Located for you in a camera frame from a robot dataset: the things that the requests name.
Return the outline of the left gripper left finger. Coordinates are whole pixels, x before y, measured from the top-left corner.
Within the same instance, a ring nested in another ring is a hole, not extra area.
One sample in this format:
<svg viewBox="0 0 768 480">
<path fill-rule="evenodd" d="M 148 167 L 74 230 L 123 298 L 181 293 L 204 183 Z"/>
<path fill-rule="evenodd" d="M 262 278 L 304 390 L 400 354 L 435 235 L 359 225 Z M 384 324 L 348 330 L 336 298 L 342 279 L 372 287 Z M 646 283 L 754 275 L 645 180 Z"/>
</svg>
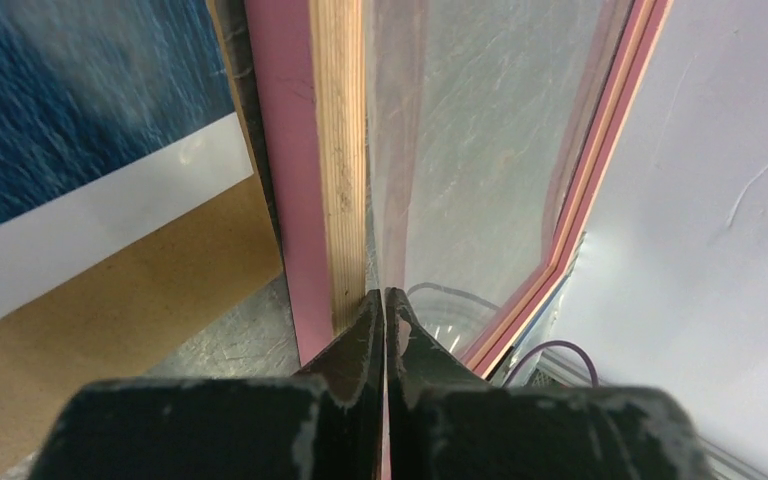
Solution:
<svg viewBox="0 0 768 480">
<path fill-rule="evenodd" d="M 65 405 L 34 479 L 375 479 L 381 456 L 383 307 L 288 377 L 90 383 Z"/>
</svg>

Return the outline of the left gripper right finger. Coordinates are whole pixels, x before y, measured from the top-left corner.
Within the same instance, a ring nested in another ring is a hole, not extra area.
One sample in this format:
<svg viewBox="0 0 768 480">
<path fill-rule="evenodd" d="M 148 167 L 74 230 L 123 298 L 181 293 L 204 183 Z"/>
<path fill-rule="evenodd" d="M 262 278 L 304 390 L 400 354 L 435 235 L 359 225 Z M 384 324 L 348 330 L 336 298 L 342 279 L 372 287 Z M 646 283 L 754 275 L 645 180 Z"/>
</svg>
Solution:
<svg viewBox="0 0 768 480">
<path fill-rule="evenodd" d="M 640 387 L 495 387 L 385 294 L 396 479 L 710 479 L 684 410 Z"/>
</svg>

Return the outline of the clear acrylic sheet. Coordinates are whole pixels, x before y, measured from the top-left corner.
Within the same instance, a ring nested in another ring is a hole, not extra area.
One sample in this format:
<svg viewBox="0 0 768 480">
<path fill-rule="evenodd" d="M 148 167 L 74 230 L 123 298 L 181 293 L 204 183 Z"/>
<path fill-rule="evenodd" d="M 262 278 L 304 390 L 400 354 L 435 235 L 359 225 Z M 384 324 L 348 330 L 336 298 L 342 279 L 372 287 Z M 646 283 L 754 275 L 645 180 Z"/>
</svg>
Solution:
<svg viewBox="0 0 768 480">
<path fill-rule="evenodd" d="M 633 5 L 373 1 L 372 215 L 382 287 L 465 357 L 547 263 Z"/>
</svg>

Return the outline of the pink wooden picture frame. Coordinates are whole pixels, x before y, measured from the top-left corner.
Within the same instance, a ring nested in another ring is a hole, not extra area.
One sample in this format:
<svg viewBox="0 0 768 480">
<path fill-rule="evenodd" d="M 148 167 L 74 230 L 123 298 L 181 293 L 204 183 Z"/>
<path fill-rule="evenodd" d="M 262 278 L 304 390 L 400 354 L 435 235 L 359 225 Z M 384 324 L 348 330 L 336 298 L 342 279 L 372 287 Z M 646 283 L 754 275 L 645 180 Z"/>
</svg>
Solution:
<svg viewBox="0 0 768 480">
<path fill-rule="evenodd" d="M 369 143 L 368 7 L 373 1 L 245 5 L 298 354 L 311 361 L 345 330 L 377 266 Z M 465 357 L 494 373 L 566 280 L 587 217 L 664 20 L 633 8 L 562 204 L 544 270 Z"/>
</svg>

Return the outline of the landscape photo print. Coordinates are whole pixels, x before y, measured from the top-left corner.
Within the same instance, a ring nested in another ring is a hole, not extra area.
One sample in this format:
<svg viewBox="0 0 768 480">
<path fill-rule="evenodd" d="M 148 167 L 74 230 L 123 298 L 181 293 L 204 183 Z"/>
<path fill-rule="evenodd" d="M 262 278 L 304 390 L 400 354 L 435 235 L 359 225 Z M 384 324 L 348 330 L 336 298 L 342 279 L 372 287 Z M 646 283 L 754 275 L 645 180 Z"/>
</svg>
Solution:
<svg viewBox="0 0 768 480">
<path fill-rule="evenodd" d="M 204 1 L 0 1 L 0 319 L 249 178 Z"/>
</svg>

